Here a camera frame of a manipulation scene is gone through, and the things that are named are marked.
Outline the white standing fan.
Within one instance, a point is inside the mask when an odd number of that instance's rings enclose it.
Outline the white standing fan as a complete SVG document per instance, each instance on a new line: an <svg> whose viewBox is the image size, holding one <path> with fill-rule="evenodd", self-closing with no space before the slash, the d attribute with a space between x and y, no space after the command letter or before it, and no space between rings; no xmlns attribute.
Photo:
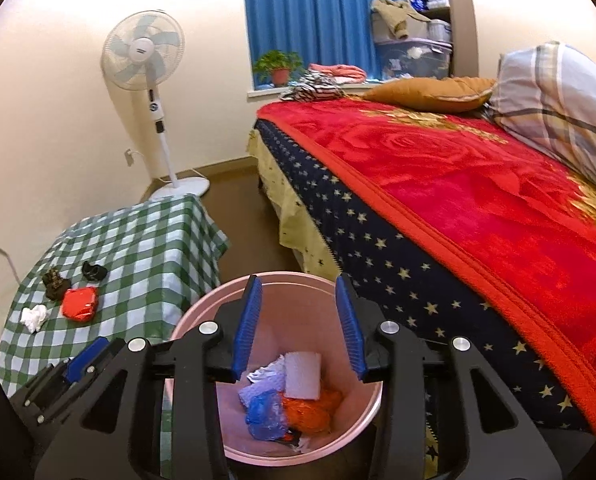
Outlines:
<svg viewBox="0 0 596 480"><path fill-rule="evenodd" d="M171 161L159 84L175 72L184 47L182 27L171 15L146 10L115 25L101 52L102 72L112 84L122 90L146 93L149 116L169 174L169 182L151 194L155 200L184 195L201 197L210 188L209 179L197 170L190 177L177 177Z"/></svg>

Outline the orange plastic bag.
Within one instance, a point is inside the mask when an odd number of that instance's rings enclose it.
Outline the orange plastic bag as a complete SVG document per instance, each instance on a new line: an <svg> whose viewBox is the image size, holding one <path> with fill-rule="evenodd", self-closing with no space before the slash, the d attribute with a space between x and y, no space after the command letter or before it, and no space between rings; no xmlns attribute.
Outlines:
<svg viewBox="0 0 596 480"><path fill-rule="evenodd" d="M288 427L307 436L323 434L330 430L334 414L342 400L343 395L338 390L331 389L323 389L317 400L294 399L281 394L281 405Z"/></svg>

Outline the green white checkered tablecloth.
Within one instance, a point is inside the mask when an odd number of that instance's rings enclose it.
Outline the green white checkered tablecloth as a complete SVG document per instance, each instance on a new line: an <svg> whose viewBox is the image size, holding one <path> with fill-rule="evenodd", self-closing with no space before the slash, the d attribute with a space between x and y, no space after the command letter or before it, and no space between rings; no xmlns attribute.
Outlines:
<svg viewBox="0 0 596 480"><path fill-rule="evenodd" d="M73 358L97 337L150 344L171 338L183 314L220 284L228 238L198 198L145 202L88 217L58 235L22 280L0 336L0 384L12 396L45 366ZM92 321L77 323L45 297L43 274L57 268L75 288L88 285L82 264L101 264ZM31 334L23 308L44 304L45 323Z"/></svg>

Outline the blue plastic bag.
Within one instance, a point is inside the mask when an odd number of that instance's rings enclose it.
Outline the blue plastic bag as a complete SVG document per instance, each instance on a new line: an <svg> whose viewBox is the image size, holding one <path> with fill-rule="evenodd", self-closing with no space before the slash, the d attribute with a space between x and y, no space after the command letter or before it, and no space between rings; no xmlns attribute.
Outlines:
<svg viewBox="0 0 596 480"><path fill-rule="evenodd" d="M246 425L255 440L283 440L288 434L289 422L281 394L276 390L267 390L254 396L247 407Z"/></svg>

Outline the white paper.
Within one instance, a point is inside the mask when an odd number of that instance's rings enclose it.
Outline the white paper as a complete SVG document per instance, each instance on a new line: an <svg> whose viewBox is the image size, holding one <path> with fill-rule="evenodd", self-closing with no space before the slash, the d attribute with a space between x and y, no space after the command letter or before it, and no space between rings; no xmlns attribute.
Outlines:
<svg viewBox="0 0 596 480"><path fill-rule="evenodd" d="M279 356L275 361L266 366L261 366L247 374L247 379L251 384L257 382L268 382L279 391L283 391L286 383L286 364L285 357Z"/></svg>

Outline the small black item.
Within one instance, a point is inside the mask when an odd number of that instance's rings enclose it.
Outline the small black item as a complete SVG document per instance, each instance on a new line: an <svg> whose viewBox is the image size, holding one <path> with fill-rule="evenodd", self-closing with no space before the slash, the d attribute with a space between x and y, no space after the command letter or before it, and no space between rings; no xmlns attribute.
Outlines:
<svg viewBox="0 0 596 480"><path fill-rule="evenodd" d="M82 275L86 281L99 283L107 278L108 269L101 264L84 261L82 264Z"/></svg>

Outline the wooden bookshelf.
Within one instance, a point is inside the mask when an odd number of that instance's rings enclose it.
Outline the wooden bookshelf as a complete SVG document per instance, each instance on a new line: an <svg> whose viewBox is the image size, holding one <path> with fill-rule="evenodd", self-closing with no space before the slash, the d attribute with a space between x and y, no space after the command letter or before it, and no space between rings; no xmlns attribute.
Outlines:
<svg viewBox="0 0 596 480"><path fill-rule="evenodd" d="M479 75L479 51L473 0L449 0L448 6L423 11L452 27L452 68L454 76Z"/></svg>

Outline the dark brown wrapper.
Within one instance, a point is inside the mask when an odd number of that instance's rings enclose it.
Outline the dark brown wrapper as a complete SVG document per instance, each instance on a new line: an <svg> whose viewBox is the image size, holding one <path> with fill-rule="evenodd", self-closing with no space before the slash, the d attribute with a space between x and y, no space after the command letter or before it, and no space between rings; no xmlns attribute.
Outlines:
<svg viewBox="0 0 596 480"><path fill-rule="evenodd" d="M42 276L42 282L45 286L46 298L55 302L61 302L71 288L69 278L64 278L57 268L48 269Z"/></svg>

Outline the zebra striped cloth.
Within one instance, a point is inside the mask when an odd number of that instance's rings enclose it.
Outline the zebra striped cloth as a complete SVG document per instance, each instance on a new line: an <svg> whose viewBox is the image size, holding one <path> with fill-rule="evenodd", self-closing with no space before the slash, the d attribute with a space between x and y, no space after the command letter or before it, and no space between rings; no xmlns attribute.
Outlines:
<svg viewBox="0 0 596 480"><path fill-rule="evenodd" d="M341 99L345 96L332 76L318 70L308 70L298 81L289 84L279 97L282 101L316 102Z"/></svg>

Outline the small white tissue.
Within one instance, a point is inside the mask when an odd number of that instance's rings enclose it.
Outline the small white tissue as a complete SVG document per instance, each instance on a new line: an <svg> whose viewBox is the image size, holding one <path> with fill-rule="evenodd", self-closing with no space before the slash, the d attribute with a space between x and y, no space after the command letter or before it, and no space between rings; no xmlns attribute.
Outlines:
<svg viewBox="0 0 596 480"><path fill-rule="evenodd" d="M31 333L37 333L46 321L48 309L44 304L36 304L32 308L23 308L20 323Z"/></svg>

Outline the red wrapper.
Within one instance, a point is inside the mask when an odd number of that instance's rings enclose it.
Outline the red wrapper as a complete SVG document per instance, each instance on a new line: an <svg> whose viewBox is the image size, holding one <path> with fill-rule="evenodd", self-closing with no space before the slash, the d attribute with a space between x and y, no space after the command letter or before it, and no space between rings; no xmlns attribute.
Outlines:
<svg viewBox="0 0 596 480"><path fill-rule="evenodd" d="M61 313L68 320L86 323L92 321L98 307L95 286L68 289L63 296Z"/></svg>

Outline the plaid grey pillow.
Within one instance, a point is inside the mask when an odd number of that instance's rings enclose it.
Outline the plaid grey pillow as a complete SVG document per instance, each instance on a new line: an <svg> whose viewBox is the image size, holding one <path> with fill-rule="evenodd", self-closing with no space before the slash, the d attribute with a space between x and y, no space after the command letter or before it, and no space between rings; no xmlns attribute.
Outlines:
<svg viewBox="0 0 596 480"><path fill-rule="evenodd" d="M596 63L550 41L503 54L492 122L596 187Z"/></svg>

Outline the navy star bedsheet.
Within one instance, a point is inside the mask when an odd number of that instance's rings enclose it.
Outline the navy star bedsheet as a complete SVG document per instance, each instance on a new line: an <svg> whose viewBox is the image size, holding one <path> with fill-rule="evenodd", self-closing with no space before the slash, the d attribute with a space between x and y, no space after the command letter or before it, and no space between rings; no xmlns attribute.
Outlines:
<svg viewBox="0 0 596 480"><path fill-rule="evenodd" d="M590 431L548 364L479 292L371 210L273 122L257 120L251 143L270 153L360 296L420 338L470 339L539 427Z"/></svg>

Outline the black snack wrapper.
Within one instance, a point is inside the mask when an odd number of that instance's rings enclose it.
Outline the black snack wrapper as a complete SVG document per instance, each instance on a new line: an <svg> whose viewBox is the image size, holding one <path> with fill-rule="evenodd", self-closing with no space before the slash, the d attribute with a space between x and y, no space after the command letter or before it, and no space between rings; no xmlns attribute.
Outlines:
<svg viewBox="0 0 596 480"><path fill-rule="evenodd" d="M307 446L310 443L310 438L304 436L297 428L289 428L284 437L277 439L276 442L282 445L287 445L289 448L296 451L299 450L299 448Z"/></svg>

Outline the purple foam fruit net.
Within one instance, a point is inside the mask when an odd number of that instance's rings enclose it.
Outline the purple foam fruit net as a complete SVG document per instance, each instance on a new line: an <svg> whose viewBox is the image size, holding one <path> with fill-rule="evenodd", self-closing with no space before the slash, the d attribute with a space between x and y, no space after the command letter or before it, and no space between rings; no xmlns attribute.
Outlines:
<svg viewBox="0 0 596 480"><path fill-rule="evenodd" d="M285 390L286 378L284 374L276 374L253 382L249 386L238 391L238 398L244 408L249 408L251 401L262 393L268 391L283 392Z"/></svg>

